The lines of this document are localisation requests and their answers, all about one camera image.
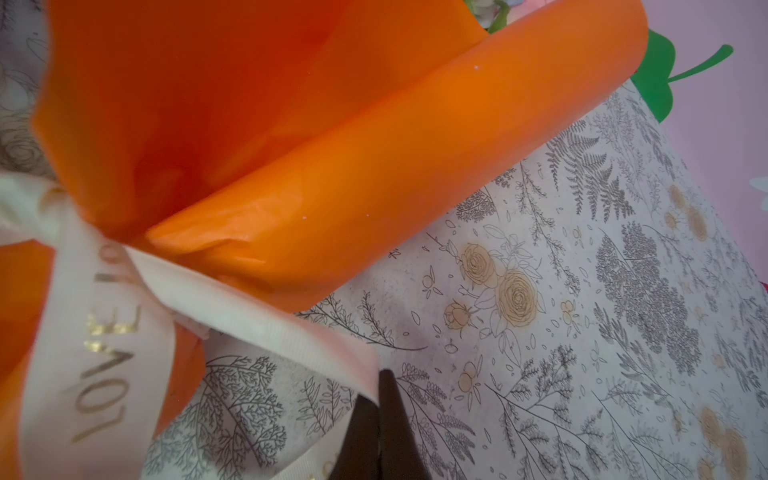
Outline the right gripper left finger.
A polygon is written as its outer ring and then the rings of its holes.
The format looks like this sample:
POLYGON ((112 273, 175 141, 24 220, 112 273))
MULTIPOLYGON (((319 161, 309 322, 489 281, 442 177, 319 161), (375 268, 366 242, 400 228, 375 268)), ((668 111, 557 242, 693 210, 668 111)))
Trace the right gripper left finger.
POLYGON ((379 410, 359 396, 330 480, 379 478, 379 410))

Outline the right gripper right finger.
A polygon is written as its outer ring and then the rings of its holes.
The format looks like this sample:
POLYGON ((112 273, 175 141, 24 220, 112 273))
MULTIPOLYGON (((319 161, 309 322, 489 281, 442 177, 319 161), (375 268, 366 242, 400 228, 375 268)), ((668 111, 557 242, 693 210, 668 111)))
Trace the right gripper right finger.
POLYGON ((430 479, 419 455, 399 387, 391 370, 379 375, 379 478, 430 479))

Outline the orange wrapping paper sheet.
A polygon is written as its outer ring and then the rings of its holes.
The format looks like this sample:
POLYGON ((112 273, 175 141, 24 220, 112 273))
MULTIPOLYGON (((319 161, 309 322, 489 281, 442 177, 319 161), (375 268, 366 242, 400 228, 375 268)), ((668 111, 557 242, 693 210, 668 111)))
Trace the orange wrapping paper sheet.
POLYGON ((460 1, 48 1, 1 73, 1 475, 137 479, 217 330, 379 410, 379 358, 299 317, 595 108, 639 1, 495 33, 460 1))

